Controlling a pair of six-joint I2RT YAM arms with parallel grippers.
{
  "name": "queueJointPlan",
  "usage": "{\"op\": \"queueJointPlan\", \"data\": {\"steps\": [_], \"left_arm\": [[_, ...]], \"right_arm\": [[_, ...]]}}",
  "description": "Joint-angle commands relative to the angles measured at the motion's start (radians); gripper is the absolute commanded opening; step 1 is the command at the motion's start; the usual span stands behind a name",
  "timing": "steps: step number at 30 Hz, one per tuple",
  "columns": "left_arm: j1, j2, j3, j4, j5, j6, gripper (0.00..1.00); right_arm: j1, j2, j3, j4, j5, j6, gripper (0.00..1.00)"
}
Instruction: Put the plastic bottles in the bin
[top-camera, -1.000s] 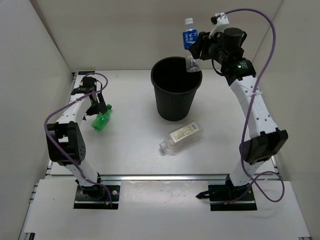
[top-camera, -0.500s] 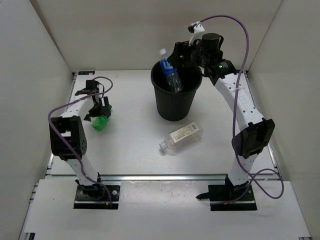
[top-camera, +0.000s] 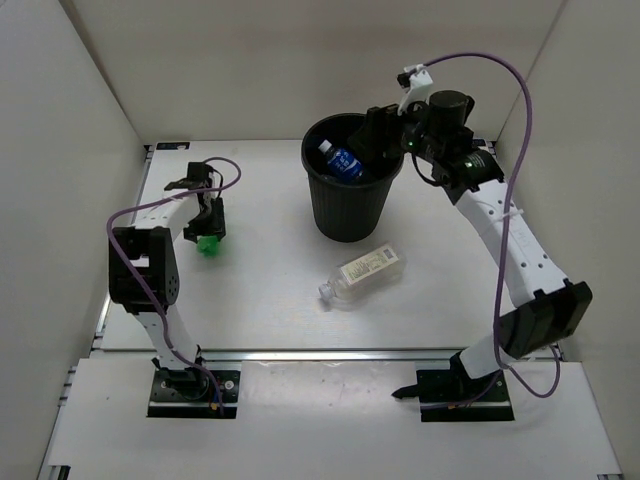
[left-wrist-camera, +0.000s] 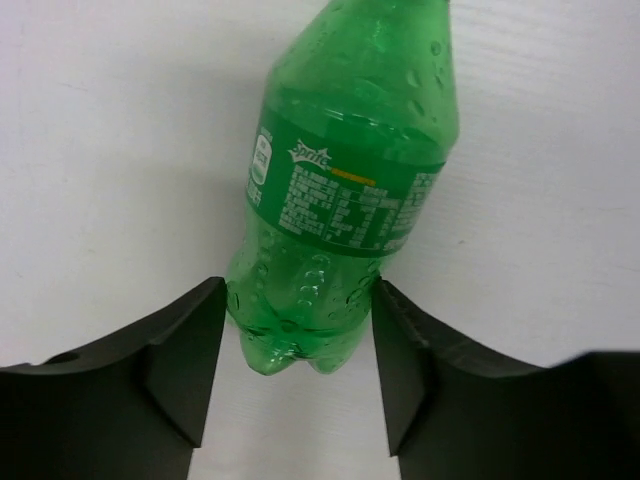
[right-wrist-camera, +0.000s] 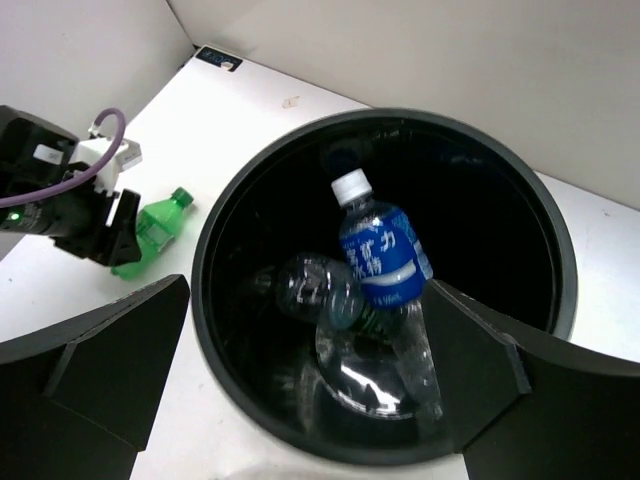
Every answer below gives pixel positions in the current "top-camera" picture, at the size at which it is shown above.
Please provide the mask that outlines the green plastic bottle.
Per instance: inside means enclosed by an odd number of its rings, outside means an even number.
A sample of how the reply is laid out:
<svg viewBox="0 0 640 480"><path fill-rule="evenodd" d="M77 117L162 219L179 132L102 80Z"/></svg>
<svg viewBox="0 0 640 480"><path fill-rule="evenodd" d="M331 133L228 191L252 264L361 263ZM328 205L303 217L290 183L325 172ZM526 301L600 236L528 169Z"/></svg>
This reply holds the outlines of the green plastic bottle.
<svg viewBox="0 0 640 480"><path fill-rule="evenodd" d="M196 242L197 251L207 257L215 257L219 252L220 240L217 236L202 236Z"/></svg>

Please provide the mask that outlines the clear bottle blue label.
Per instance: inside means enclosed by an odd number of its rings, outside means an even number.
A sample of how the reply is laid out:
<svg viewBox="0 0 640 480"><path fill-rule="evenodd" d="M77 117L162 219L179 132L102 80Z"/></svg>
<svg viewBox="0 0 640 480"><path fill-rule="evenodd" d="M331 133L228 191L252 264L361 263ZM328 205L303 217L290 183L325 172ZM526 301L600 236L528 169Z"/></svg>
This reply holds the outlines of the clear bottle blue label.
<svg viewBox="0 0 640 480"><path fill-rule="evenodd" d="M324 140L318 150L323 154L331 173L341 182L353 184L359 182L364 173L362 163L348 150L335 147Z"/></svg>

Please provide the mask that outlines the clear bottle white label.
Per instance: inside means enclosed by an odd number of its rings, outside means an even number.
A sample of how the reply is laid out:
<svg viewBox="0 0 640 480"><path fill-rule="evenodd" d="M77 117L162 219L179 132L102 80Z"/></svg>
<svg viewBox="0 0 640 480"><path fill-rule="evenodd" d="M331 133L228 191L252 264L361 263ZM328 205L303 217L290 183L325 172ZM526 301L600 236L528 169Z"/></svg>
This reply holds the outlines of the clear bottle white label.
<svg viewBox="0 0 640 480"><path fill-rule="evenodd" d="M352 303L398 281L406 258L391 243L336 266L326 282L318 287L320 299L327 303Z"/></svg>

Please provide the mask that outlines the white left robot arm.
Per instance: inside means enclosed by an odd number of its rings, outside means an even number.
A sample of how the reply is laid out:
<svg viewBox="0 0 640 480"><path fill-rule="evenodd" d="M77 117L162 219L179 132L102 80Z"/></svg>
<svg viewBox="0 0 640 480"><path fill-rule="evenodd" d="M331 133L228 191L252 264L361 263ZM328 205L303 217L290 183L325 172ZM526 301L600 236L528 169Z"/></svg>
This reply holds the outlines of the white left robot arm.
<svg viewBox="0 0 640 480"><path fill-rule="evenodd" d="M183 237L198 253L212 256L226 235L221 192L238 183L241 171L226 183L216 161L237 165L224 157L191 162L183 178L164 187L161 199L112 214L106 230L110 298L143 326L156 350L156 371L186 401L206 396L211 409L222 411L219 381L176 306L180 277L174 250Z"/></svg>

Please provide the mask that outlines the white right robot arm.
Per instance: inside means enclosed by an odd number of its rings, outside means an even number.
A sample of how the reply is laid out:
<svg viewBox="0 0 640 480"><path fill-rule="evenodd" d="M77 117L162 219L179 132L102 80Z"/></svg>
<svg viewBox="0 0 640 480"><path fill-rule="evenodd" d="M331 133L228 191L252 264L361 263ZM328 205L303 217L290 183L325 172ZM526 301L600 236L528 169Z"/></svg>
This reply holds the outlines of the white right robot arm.
<svg viewBox="0 0 640 480"><path fill-rule="evenodd" d="M512 200L513 181L475 142L466 125L474 105L444 90L406 109L371 107L347 140L367 166L394 154L429 163L427 184L442 188L476 230L498 267L497 292L510 296L512 311L496 305L491 333L455 354L431 387L453 407L481 398L515 361L573 335L593 299L586 282L572 282L550 259Z"/></svg>

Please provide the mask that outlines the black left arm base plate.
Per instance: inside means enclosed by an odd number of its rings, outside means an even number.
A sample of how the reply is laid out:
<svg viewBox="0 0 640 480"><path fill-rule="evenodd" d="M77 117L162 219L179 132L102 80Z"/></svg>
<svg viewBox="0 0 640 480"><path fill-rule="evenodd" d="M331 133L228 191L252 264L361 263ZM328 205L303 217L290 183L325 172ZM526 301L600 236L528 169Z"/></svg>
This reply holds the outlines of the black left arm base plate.
<svg viewBox="0 0 640 480"><path fill-rule="evenodd" d="M241 371L223 367L211 370L221 398L208 376L186 369L154 372L147 417L165 419L235 419L241 386Z"/></svg>

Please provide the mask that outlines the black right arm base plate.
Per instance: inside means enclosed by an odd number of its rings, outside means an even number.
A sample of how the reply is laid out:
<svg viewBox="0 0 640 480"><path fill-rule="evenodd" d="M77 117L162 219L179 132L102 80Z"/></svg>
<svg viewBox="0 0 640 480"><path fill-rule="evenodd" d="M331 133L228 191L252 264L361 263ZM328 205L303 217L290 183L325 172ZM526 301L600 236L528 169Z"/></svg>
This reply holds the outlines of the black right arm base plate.
<svg viewBox="0 0 640 480"><path fill-rule="evenodd" d="M467 384L454 380L449 370L416 372L423 423L510 422L515 420L502 372Z"/></svg>

